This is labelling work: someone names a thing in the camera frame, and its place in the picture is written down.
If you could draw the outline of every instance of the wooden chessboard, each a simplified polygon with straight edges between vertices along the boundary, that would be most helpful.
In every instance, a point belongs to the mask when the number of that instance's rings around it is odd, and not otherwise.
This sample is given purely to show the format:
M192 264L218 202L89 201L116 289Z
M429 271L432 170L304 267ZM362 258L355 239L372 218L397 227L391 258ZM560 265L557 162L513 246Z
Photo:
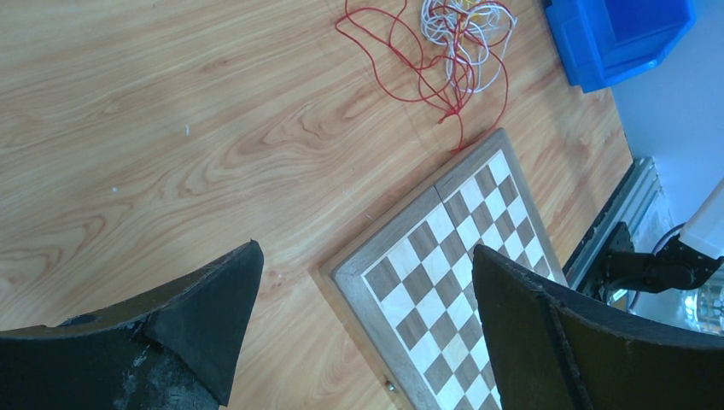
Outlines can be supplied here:
M323 270L413 407L494 410L472 249L565 279L505 131L438 175Z

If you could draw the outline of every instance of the blue container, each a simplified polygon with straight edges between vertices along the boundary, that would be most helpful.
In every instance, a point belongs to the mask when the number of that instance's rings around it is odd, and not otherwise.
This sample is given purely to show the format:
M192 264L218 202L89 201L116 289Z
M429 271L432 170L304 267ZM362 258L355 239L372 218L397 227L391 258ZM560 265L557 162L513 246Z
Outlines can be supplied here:
M612 86L663 61L696 20L692 0L552 0L546 9L568 81Z

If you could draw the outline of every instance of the white cord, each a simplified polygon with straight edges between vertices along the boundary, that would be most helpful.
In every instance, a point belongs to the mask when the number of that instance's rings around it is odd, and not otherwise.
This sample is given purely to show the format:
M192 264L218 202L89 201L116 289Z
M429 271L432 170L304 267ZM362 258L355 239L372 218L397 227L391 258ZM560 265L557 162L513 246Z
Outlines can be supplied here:
M423 10L420 14L420 30L423 35L433 44L447 47L447 55L450 57L446 59L445 66L448 81L453 76L455 61L464 65L470 64L475 70L473 88L460 88L465 92L481 92L498 78L502 64L493 59L497 63L498 69L489 81L482 83L483 68L489 66L489 64L485 64L490 57L489 40L495 41L495 39L505 36L502 51L498 55L502 61L508 50L512 31L517 24L517 19L505 7L496 3L475 3L475 1L423 0ZM475 38L482 45L468 39L458 42L458 49L454 49L455 34L452 31L461 16L464 18L462 27L467 30L467 35ZM467 80L468 84L473 82L472 71L468 72Z

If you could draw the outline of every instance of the checkered pattern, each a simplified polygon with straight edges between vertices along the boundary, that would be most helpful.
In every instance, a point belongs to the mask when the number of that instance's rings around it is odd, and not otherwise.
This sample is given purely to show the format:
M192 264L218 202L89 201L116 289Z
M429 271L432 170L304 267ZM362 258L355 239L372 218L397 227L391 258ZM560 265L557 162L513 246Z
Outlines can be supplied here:
M472 288L477 243L552 278L502 151L364 278L440 408L500 408Z

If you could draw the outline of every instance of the wooden table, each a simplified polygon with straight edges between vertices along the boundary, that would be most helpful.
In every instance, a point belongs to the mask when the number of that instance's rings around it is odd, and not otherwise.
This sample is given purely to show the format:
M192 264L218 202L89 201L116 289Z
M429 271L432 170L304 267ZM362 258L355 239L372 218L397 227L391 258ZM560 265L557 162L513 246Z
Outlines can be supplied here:
M611 94L568 87L540 2L509 4L501 125L565 262L631 156ZM6 4L0 329L57 325L252 237L266 269L231 407L393 407L318 268L450 159L458 125L384 95L334 31L341 14L342 0ZM474 97L466 137L502 96Z

